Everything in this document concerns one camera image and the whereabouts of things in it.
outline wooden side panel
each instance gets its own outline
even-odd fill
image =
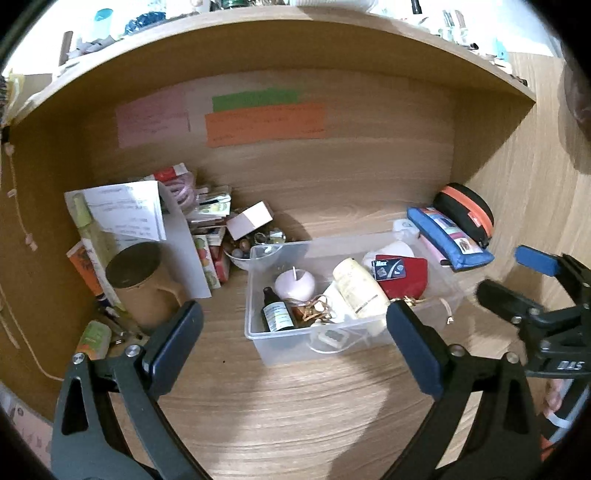
[[[558,282],[516,265],[513,250],[526,244],[591,265],[591,146],[566,106],[564,61],[513,58],[516,73],[537,94],[531,110],[515,98],[477,93],[458,102],[452,178],[491,206],[496,256],[487,268],[462,276],[467,288],[488,275],[556,308],[569,301]]]
[[[24,122],[12,130],[18,198],[27,229],[38,250],[32,252],[18,225],[8,159],[2,159],[0,195],[0,283],[15,317],[42,367],[63,376],[85,324],[93,297],[66,252],[80,239],[63,192],[89,184],[89,170],[71,125],[49,129]],[[48,419],[61,383],[46,378],[4,307],[2,314],[17,339],[15,349],[0,328],[0,379],[30,407]]]

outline wooden back panel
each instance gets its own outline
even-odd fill
[[[229,74],[187,82],[191,131],[118,147],[113,107],[89,115],[85,143],[97,184],[184,161],[198,183],[229,184],[234,206],[269,202],[298,239],[382,232],[406,205],[429,202],[449,179],[455,93],[429,82],[334,70]],[[212,96],[268,87],[296,89],[326,105],[326,139],[209,148]]]

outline bottle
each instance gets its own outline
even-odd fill
[[[371,273],[353,258],[346,258],[335,267],[333,277],[340,294],[358,318],[379,318],[366,325],[369,334],[375,337],[382,333],[386,329],[390,300]]]
[[[104,323],[91,320],[86,326],[76,352],[84,352],[91,360],[100,360],[107,356],[111,342],[111,329]]]
[[[282,332],[283,330],[296,329],[296,322],[291,316],[290,308],[282,301],[271,287],[263,289],[265,294],[265,306],[262,309],[262,318],[268,332]]]

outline blue pencil case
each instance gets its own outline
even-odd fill
[[[493,254],[479,247],[452,220],[433,207],[409,208],[407,217],[450,261],[455,271],[482,267],[495,259]]]

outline pink paper note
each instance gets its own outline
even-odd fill
[[[115,109],[119,147],[136,147],[189,132],[181,86],[166,88]]]

